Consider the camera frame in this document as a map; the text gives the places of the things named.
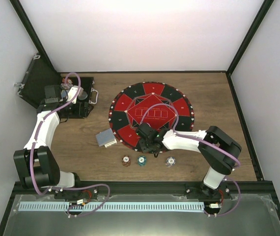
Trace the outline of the blue green chip stack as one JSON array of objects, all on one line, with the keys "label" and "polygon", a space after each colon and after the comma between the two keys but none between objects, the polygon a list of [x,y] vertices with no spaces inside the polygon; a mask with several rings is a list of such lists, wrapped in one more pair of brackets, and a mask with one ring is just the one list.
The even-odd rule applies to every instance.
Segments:
[{"label": "blue green chip stack", "polygon": [[144,155],[141,155],[137,159],[137,163],[139,166],[145,166],[146,165],[146,157]]}]

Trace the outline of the orange black chip stack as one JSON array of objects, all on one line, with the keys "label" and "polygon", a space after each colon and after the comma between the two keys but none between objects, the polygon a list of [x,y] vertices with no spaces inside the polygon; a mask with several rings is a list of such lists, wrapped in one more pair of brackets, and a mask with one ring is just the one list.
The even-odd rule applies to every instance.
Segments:
[{"label": "orange black chip stack", "polygon": [[125,156],[122,157],[121,162],[122,162],[122,165],[123,165],[124,167],[128,167],[128,166],[131,165],[130,157],[127,156],[127,155],[125,155]]}]

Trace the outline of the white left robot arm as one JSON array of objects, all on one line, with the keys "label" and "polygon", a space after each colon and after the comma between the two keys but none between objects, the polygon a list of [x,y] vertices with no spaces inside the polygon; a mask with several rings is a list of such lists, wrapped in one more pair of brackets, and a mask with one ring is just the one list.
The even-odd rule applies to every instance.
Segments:
[{"label": "white left robot arm", "polygon": [[37,109],[37,122],[31,138],[23,149],[15,151],[13,155],[23,188],[66,189],[73,199],[82,195],[83,186],[75,181],[75,174],[61,171],[51,151],[54,133],[60,123],[58,112],[75,105],[82,92],[80,86],[72,86],[65,95],[62,95],[60,86],[45,87],[45,98]]}]

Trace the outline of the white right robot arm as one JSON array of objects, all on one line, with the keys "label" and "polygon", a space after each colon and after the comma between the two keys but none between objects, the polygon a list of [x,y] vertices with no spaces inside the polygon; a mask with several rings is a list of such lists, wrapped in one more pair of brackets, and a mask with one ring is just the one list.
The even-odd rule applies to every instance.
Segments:
[{"label": "white right robot arm", "polygon": [[207,198],[213,198],[219,191],[223,179],[235,168],[240,167],[240,144],[216,126],[198,132],[161,129],[157,131],[147,123],[142,123],[136,134],[140,137],[139,144],[143,153],[155,156],[166,150],[189,150],[199,152],[209,164],[203,179],[201,192]]}]

